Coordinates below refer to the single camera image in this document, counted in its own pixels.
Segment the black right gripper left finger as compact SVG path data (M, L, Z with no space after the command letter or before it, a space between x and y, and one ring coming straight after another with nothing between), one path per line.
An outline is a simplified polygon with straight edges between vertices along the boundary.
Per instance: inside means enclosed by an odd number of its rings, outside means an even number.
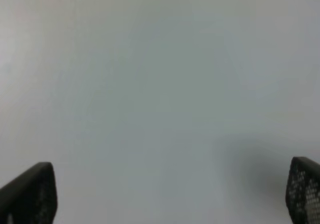
M52 163L39 162L0 189L2 224L52 224L58 209Z

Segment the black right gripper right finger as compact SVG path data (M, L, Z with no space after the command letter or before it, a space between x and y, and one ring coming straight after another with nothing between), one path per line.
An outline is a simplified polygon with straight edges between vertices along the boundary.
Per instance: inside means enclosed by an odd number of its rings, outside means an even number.
M285 203L294 224L320 222L320 165L306 157L293 157Z

